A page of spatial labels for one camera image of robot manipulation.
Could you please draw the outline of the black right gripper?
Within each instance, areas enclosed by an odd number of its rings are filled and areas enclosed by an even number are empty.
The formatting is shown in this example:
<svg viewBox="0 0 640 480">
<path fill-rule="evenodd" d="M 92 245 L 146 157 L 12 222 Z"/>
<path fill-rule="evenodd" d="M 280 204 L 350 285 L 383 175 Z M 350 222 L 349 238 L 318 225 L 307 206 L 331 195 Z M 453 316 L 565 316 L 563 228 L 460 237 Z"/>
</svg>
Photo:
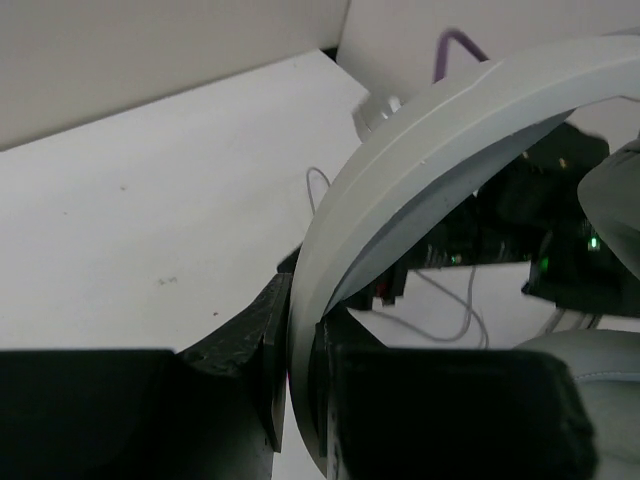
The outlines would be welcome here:
<svg viewBox="0 0 640 480">
<path fill-rule="evenodd" d="M 610 153 L 606 139 L 569 122 L 524 151 L 438 222 L 407 253 L 352 295 L 350 307 L 374 299 L 393 304 L 412 269 L 527 262 L 562 215 L 580 216 L 576 188 Z"/>
</svg>

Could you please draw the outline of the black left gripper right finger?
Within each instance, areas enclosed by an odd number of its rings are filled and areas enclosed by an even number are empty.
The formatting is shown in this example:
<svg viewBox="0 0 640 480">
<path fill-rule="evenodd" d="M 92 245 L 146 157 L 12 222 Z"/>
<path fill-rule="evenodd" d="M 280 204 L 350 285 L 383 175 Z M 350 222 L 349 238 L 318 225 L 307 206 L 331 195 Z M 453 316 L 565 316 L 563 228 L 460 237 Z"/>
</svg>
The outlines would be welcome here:
<svg viewBox="0 0 640 480">
<path fill-rule="evenodd" d="M 315 328 L 331 479 L 591 479 L 594 428 L 567 366 L 526 350 L 383 345 L 347 310 Z"/>
</svg>

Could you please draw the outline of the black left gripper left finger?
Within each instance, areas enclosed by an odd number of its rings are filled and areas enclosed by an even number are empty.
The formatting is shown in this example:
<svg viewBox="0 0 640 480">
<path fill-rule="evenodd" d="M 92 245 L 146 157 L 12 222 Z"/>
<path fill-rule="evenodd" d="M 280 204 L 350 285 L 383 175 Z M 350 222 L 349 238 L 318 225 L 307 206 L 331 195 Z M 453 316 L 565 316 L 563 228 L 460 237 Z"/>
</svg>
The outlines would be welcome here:
<svg viewBox="0 0 640 480">
<path fill-rule="evenodd" d="M 268 479 L 292 278 L 192 346 L 1 355 L 5 479 Z"/>
</svg>

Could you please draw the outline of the white over-ear headphones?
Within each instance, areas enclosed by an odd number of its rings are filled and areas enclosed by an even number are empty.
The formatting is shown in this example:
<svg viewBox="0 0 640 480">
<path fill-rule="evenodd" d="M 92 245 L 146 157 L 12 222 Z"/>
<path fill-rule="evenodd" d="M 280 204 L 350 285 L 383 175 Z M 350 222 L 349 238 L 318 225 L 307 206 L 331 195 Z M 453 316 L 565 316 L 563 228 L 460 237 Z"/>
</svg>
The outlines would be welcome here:
<svg viewBox="0 0 640 480">
<path fill-rule="evenodd" d="M 315 327 L 574 110 L 639 96 L 639 32 L 539 45 L 441 80 L 377 127 L 319 205 L 295 269 L 288 329 L 298 429 L 326 477 L 309 394 Z"/>
</svg>

